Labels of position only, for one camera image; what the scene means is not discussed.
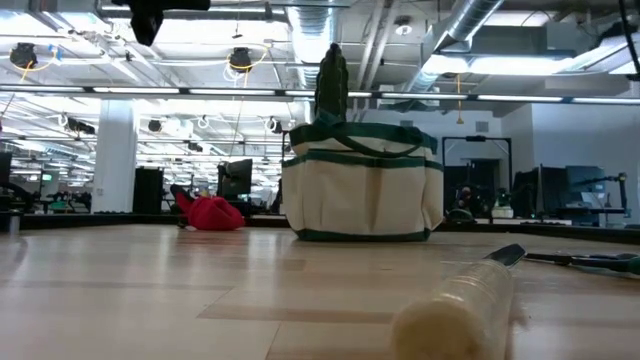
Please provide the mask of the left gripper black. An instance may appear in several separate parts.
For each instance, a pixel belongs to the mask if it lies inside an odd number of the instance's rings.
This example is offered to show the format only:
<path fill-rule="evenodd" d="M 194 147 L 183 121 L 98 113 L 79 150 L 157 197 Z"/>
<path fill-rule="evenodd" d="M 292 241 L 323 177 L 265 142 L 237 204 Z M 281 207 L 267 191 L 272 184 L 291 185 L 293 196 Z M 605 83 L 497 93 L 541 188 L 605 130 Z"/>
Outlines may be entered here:
<path fill-rule="evenodd" d="M 130 25 L 138 43 L 151 46 L 164 20 L 165 10 L 207 11 L 210 0 L 112 0 L 117 6 L 128 6 Z"/>

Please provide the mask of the red gardening glove black cuff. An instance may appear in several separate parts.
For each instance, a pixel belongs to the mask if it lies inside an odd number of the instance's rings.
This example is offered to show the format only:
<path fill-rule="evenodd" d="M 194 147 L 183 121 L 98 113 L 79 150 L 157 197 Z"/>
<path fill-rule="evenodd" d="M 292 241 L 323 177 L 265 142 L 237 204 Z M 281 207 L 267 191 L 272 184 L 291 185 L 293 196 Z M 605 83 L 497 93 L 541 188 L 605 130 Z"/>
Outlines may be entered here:
<path fill-rule="evenodd" d="M 193 197 L 173 184 L 170 192 L 186 219 L 186 225 L 203 231 L 233 231 L 245 225 L 242 213 L 222 197 Z"/>

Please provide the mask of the beige green-trimmed gardening bag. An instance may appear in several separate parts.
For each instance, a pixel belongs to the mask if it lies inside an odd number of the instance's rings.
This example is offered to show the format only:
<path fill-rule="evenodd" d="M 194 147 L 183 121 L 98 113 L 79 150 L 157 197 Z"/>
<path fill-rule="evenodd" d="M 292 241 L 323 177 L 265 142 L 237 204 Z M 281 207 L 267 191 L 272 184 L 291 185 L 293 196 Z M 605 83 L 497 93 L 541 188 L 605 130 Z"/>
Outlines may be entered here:
<path fill-rule="evenodd" d="M 316 121 L 289 133 L 282 205 L 305 241 L 425 241 L 444 220 L 438 142 L 416 127 Z"/>

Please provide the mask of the long green-handled garden scissors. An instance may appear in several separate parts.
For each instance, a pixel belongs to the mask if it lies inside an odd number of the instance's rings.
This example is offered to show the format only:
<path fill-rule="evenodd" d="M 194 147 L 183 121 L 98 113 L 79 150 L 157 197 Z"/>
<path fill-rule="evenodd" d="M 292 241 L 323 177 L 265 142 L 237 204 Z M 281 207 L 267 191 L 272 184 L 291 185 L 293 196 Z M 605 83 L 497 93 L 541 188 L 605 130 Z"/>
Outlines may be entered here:
<path fill-rule="evenodd" d="M 613 272 L 640 276 L 640 255 L 561 255 L 528 253 L 526 259 L 554 263 L 560 266 L 580 266 L 606 269 Z"/>

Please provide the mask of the long ceiling light strip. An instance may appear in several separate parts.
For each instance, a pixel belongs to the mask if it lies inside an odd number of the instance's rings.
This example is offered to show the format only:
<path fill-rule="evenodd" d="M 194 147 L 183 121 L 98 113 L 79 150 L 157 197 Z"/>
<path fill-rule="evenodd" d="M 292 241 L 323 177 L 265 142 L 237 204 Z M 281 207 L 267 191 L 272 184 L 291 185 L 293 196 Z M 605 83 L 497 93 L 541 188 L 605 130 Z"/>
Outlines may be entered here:
<path fill-rule="evenodd" d="M 185 88 L 185 87 L 116 87 L 0 84 L 0 93 L 35 94 L 39 96 L 96 97 L 96 98 L 150 98 L 150 99 L 223 99 L 244 98 L 259 101 L 311 100 L 312 90 L 283 90 L 259 88 Z M 381 91 L 350 91 L 350 99 L 460 101 L 500 103 L 542 103 L 600 106 L 640 106 L 640 98 L 537 96 L 458 93 L 408 93 Z"/>

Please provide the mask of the green cactus plant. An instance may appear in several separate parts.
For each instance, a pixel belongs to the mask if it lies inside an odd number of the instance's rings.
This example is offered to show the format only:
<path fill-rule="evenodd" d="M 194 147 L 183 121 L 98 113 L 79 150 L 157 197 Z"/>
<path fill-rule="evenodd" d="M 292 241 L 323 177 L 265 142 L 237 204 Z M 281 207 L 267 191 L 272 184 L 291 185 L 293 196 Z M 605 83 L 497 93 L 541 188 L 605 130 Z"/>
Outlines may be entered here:
<path fill-rule="evenodd" d="M 331 114 L 345 122 L 348 100 L 349 72 L 346 59 L 337 43 L 332 43 L 320 62 L 314 92 L 314 114 Z"/>

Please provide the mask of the white building column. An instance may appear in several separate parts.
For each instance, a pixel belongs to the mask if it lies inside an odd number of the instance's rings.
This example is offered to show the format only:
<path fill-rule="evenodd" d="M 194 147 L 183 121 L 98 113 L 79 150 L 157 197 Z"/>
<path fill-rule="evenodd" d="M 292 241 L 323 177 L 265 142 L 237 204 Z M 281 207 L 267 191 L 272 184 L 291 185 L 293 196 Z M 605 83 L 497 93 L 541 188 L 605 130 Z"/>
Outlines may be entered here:
<path fill-rule="evenodd" d="M 101 111 L 93 180 L 92 212 L 132 211 L 138 122 L 132 107 Z"/>

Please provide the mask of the black monitor back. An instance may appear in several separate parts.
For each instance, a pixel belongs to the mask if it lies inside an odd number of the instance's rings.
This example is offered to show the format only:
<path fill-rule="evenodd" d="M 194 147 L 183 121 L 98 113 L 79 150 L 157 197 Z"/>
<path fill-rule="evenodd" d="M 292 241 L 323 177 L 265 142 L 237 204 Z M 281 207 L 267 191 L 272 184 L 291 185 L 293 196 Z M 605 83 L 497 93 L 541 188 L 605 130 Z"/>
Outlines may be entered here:
<path fill-rule="evenodd" d="M 217 195 L 226 200 L 237 200 L 240 195 L 251 193 L 253 160 L 221 162 L 217 166 Z"/>

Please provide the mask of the black cabinet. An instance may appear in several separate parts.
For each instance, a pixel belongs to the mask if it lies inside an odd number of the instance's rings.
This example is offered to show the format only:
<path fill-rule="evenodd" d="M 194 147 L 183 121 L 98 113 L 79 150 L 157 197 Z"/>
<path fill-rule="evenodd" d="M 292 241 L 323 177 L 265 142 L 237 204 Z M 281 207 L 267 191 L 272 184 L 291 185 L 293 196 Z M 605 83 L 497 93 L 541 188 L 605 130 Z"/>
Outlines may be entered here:
<path fill-rule="evenodd" d="M 164 172 L 160 169 L 137 168 L 135 172 L 133 212 L 158 215 L 163 199 Z"/>

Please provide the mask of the person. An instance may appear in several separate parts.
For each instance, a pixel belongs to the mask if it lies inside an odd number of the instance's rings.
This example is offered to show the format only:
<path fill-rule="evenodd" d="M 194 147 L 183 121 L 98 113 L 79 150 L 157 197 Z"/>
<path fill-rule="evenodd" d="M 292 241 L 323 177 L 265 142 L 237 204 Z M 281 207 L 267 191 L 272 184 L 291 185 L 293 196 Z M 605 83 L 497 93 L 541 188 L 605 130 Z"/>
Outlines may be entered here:
<path fill-rule="evenodd" d="M 474 222 L 482 213 L 482 198 L 474 187 L 463 186 L 456 195 L 456 200 L 449 216 L 460 222 Z"/>

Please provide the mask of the black room divider panels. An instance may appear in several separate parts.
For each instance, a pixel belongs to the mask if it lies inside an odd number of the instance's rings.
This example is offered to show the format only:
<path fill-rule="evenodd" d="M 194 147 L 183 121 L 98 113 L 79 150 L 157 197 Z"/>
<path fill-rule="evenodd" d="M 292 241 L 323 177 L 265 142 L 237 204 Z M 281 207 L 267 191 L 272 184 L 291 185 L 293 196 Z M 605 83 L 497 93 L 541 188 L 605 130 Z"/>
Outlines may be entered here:
<path fill-rule="evenodd" d="M 497 160 L 469 160 L 464 165 L 446 166 L 444 171 L 444 210 L 454 206 L 456 195 L 463 186 L 474 187 L 482 198 L 482 213 L 476 218 L 489 218 L 494 205 L 498 184 Z"/>

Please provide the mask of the silver ventilation duct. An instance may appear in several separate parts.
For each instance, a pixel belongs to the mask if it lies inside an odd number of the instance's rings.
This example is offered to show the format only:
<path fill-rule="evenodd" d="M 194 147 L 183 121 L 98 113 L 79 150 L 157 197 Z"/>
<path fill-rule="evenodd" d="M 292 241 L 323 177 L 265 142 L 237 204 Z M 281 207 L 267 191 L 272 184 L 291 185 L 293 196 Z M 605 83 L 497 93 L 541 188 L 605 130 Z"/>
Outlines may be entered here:
<path fill-rule="evenodd" d="M 291 42 L 300 86 L 316 87 L 319 63 L 338 33 L 338 11 L 329 7 L 289 7 L 286 10 L 291 24 Z"/>
<path fill-rule="evenodd" d="M 474 35 L 502 6 L 505 0 L 456 0 L 446 19 L 431 25 L 420 47 L 421 65 L 406 83 L 404 92 L 428 92 L 438 77 L 452 70 L 438 67 L 436 56 L 453 47 L 455 52 L 468 53 Z"/>

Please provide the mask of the black metal table frame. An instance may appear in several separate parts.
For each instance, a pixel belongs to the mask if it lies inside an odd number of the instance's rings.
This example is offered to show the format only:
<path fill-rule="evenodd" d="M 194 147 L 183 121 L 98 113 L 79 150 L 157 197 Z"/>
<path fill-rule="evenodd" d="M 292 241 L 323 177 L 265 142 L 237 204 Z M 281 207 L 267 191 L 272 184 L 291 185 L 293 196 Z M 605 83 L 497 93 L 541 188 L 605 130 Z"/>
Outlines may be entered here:
<path fill-rule="evenodd" d="M 47 230 L 115 225 L 175 225 L 173 215 L 138 214 L 56 214 L 19 216 L 20 230 Z M 511 233 L 640 246 L 640 228 L 598 228 L 524 222 L 522 224 L 442 224 L 437 232 Z"/>

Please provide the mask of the black metal gantry frame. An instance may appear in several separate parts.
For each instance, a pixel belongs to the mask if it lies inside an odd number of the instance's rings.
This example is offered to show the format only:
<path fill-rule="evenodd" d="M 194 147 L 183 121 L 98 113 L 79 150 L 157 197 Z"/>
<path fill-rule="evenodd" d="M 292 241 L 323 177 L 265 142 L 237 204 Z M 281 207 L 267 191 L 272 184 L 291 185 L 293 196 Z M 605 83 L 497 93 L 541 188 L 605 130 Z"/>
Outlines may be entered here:
<path fill-rule="evenodd" d="M 483 135 L 446 136 L 441 139 L 441 160 L 446 166 L 464 165 L 469 160 L 497 160 L 499 189 L 512 189 L 513 144 L 510 138 Z"/>

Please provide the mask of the narrow wooden-handled trowel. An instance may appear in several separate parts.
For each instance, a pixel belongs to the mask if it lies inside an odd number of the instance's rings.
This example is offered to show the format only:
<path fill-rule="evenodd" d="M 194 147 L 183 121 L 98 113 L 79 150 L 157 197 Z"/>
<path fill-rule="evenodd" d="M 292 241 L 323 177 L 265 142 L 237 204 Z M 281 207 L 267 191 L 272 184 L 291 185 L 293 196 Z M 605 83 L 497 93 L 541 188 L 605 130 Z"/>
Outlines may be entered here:
<path fill-rule="evenodd" d="M 395 316 L 394 360 L 504 360 L 514 296 L 510 268 L 526 255 L 502 247 L 443 280 Z"/>

